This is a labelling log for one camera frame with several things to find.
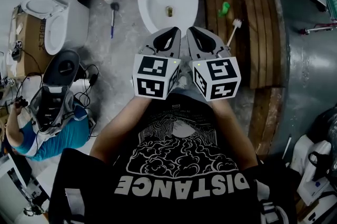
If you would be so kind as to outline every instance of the gray metal surface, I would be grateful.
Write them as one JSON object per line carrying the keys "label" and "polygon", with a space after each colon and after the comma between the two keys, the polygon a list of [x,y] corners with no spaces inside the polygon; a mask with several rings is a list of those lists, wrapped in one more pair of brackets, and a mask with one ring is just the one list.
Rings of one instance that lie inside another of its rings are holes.
{"label": "gray metal surface", "polygon": [[288,80],[281,121],[271,154],[282,154],[293,139],[285,159],[290,160],[296,141],[316,116],[337,103],[337,30],[300,35],[298,30],[329,23],[309,0],[281,0],[288,44]]}

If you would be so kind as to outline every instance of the hand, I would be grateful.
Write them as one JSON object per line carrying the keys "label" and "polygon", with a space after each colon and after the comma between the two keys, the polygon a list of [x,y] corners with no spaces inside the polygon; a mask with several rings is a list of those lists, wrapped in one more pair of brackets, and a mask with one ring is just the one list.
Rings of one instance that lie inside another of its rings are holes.
{"label": "hand", "polygon": [[22,108],[23,108],[23,106],[21,106],[20,103],[18,101],[16,101],[12,105],[11,112],[13,111],[18,116],[19,114],[21,114]]}

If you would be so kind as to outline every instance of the cardboard box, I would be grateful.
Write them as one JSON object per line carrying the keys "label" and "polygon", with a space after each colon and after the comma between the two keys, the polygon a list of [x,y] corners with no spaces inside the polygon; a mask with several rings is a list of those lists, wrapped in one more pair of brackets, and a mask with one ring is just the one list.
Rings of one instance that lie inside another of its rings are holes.
{"label": "cardboard box", "polygon": [[[53,56],[49,55],[44,47],[45,20],[38,19],[26,13],[17,13],[17,8],[14,10],[16,17],[16,28],[11,28],[11,32],[16,32],[16,41],[22,42],[20,61],[8,65],[7,71],[10,78],[23,78],[29,73],[39,73],[39,68],[44,73]],[[9,49],[13,49],[13,44],[9,44]]]}

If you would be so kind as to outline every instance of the black t-shirt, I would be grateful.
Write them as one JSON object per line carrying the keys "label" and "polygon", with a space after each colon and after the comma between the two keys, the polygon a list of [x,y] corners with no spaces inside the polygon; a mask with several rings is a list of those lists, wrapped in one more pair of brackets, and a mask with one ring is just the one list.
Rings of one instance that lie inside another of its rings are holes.
{"label": "black t-shirt", "polygon": [[215,126],[208,105],[170,94],[166,101],[152,101],[113,165],[65,149],[51,196],[51,223],[72,218],[65,189],[80,190],[86,223],[260,223],[255,180],[263,181],[263,172],[239,171]]}

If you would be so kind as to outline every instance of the toilet brush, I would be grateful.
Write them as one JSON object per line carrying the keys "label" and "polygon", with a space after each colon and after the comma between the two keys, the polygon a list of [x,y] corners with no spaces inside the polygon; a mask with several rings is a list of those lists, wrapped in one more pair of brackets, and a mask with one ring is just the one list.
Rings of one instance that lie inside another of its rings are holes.
{"label": "toilet brush", "polygon": [[241,28],[241,25],[242,25],[242,21],[240,19],[237,19],[237,18],[234,19],[234,21],[233,21],[234,29],[233,29],[233,32],[232,32],[232,35],[231,35],[230,39],[227,42],[227,47],[230,46],[231,40],[232,40],[232,38],[234,36],[234,33],[235,33],[236,29],[237,28]]}

